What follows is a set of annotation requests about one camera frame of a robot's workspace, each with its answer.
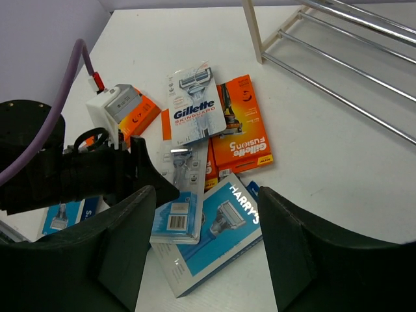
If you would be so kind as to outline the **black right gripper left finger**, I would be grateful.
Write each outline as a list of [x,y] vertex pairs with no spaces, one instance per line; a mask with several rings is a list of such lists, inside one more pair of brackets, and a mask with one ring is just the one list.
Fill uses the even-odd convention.
[[36,242],[1,245],[2,311],[134,311],[155,189]]

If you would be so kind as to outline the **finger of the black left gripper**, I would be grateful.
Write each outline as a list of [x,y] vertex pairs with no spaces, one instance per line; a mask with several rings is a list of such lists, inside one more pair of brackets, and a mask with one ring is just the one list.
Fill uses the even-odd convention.
[[177,199],[179,190],[157,171],[150,159],[145,139],[141,136],[131,136],[130,144],[130,176],[133,191],[152,186],[156,191],[157,207]]

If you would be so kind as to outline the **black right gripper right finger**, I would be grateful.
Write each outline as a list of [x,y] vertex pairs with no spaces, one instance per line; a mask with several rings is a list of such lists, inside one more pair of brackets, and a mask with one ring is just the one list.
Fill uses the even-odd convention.
[[258,211],[279,311],[414,311],[415,243],[374,239],[261,187]]

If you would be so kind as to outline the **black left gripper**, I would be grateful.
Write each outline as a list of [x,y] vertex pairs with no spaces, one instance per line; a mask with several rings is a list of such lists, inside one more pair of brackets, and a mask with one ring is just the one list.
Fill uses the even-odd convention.
[[[31,100],[1,104],[2,170],[29,146],[50,110]],[[60,116],[41,150],[1,186],[1,210],[13,215],[95,196],[115,205],[136,191],[129,152],[109,144],[105,128],[81,134],[68,147],[65,129]]]

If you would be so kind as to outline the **clear Gillette blister pack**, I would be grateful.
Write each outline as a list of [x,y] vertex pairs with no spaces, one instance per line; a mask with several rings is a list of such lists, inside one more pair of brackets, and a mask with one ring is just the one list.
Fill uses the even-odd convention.
[[151,231],[152,244],[197,244],[202,227],[208,142],[174,147],[162,143],[158,171],[179,195],[159,206]]

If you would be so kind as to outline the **cream metal-rod shelf rack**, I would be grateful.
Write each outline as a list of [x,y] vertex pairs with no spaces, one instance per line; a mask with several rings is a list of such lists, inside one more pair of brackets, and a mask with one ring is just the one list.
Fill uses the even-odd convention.
[[255,57],[415,143],[415,3],[300,1],[272,30],[243,1]]

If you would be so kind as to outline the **orange Gillette Fusion5 box left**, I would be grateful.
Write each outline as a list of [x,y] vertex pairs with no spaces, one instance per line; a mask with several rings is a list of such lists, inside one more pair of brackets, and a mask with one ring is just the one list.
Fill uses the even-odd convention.
[[125,142],[130,146],[129,138],[141,135],[160,113],[161,109],[142,94],[142,103],[133,109],[119,126],[119,144]]

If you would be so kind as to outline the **orange gillette fusion5 box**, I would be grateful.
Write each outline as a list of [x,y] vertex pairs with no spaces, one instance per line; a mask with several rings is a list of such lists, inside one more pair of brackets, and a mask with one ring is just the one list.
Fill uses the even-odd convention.
[[[172,132],[171,132],[171,127],[170,127],[170,118],[169,118],[168,109],[161,112],[161,123],[162,123],[162,137],[163,137],[162,139],[171,140]],[[218,168],[215,163],[212,139],[210,138],[208,140],[204,191],[207,192],[208,190],[210,190],[217,184],[218,184]]]
[[130,146],[129,138],[141,135],[160,113],[161,109],[142,94],[142,103],[133,109],[119,126],[119,144],[125,142]]
[[272,164],[274,158],[249,75],[217,86],[226,129],[212,138],[220,178]]

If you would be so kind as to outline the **blue Harry's razor box left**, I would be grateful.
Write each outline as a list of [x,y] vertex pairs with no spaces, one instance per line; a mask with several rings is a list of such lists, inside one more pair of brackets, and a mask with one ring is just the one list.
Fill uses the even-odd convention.
[[37,239],[67,229],[97,212],[99,197],[60,203],[45,209]]

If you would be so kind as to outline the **blue harry's razor box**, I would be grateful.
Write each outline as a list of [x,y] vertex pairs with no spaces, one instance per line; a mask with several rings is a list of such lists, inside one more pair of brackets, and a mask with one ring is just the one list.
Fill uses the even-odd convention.
[[60,203],[45,209],[37,239],[67,229],[97,212],[99,197]]
[[262,239],[257,208],[259,185],[235,174],[205,193],[197,244],[152,243],[176,298],[191,293]]

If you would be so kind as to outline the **orange Gillette Fusion5 box middle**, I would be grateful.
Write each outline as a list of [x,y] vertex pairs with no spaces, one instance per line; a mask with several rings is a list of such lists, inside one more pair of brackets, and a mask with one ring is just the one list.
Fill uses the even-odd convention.
[[[171,140],[172,132],[171,132],[171,127],[170,127],[170,118],[169,118],[168,109],[161,112],[161,123],[162,123],[162,137],[163,137],[162,139]],[[218,168],[215,163],[212,139],[210,138],[208,140],[204,191],[207,192],[208,190],[210,190],[217,184],[218,184]]]

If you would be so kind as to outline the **white Gillette Skinguard razor pack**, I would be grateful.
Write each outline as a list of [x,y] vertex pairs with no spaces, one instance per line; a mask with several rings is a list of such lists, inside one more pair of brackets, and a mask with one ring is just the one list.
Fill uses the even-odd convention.
[[171,140],[176,146],[219,135],[226,121],[211,65],[177,70],[166,78]]

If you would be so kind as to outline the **blue Harry's razor box right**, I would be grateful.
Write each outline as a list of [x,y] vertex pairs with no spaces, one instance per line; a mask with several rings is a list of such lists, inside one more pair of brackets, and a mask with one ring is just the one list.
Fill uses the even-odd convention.
[[176,298],[191,293],[262,239],[257,208],[259,185],[235,174],[205,193],[197,244],[152,243]]

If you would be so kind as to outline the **orange Gillette Fusion5 box right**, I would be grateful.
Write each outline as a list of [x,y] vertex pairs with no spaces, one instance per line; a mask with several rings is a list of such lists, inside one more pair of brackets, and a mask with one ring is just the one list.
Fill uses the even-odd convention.
[[220,178],[272,164],[274,158],[249,75],[217,86],[226,129],[212,138]]

